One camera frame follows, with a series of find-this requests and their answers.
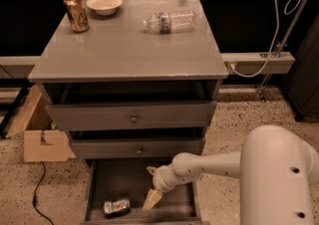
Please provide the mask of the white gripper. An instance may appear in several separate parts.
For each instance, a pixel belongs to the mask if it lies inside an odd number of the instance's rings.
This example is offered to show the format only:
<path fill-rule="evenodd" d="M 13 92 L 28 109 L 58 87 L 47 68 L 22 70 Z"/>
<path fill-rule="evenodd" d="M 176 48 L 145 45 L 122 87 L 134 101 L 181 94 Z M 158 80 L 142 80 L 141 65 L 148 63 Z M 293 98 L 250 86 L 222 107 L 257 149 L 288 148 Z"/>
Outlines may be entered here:
<path fill-rule="evenodd" d="M 178 185 L 185 184 L 185 179 L 175 174 L 172 165 L 161 167 L 148 166 L 147 171 L 153 176 L 154 189 L 150 189 L 144 202 L 144 210 L 152 210 L 162 199 L 162 194 L 175 189 Z"/>

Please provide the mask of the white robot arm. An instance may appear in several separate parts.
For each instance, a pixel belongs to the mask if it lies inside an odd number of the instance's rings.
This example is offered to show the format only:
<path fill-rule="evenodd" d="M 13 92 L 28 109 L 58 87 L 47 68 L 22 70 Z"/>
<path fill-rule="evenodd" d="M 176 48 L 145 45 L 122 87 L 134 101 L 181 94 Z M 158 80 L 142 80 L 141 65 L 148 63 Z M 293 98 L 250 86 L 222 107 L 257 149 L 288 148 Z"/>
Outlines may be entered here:
<path fill-rule="evenodd" d="M 263 125 L 249 133 L 238 152 L 177 154 L 171 164 L 151 167 L 153 188 L 143 205 L 205 174 L 240 180 L 241 225 L 315 225 L 309 185 L 319 181 L 319 153 L 295 133 Z"/>

